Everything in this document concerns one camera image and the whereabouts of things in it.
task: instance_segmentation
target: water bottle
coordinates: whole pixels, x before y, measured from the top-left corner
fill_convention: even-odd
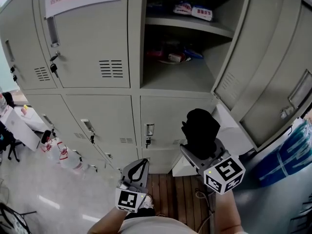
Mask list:
[[[5,112],[8,110],[8,105],[6,103],[6,100],[2,94],[0,94],[0,117],[5,114]]]

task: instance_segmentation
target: white shirt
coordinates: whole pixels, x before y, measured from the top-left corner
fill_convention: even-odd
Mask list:
[[[168,217],[136,217],[123,221],[121,234],[196,234],[185,224]]]

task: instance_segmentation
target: person's left arm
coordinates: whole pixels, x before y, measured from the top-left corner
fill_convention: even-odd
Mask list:
[[[114,207],[91,227],[88,234],[117,234],[126,216],[126,211],[121,211]]]

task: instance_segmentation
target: black and white square pattern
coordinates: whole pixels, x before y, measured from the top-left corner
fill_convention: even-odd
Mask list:
[[[127,211],[127,212],[132,212],[132,213],[134,213],[134,212],[135,212],[135,210],[126,209],[126,208],[119,207],[119,206],[118,206],[118,208],[119,208],[119,209],[121,209],[121,210],[123,210],[123,211]]]
[[[136,202],[137,202],[137,194],[127,192],[127,191],[121,191],[118,205],[122,205],[122,206],[135,209]]]
[[[229,182],[226,187],[225,187],[225,193],[234,188],[236,185],[238,185],[240,183],[240,181],[242,180],[243,174],[241,174],[240,176],[238,176],[237,178],[233,179],[231,182]]]
[[[219,165],[216,165],[215,168],[225,181],[228,181],[243,170],[235,163],[232,158],[227,159]]]
[[[218,191],[219,193],[221,192],[222,185],[208,175],[206,175],[206,184],[212,189]]]

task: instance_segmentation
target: white marker cube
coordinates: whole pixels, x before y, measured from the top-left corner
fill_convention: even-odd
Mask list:
[[[145,197],[145,193],[136,193],[116,188],[115,205],[120,210],[137,213]]]
[[[230,156],[205,170],[204,181],[207,186],[222,195],[240,184],[245,171],[238,157]]]

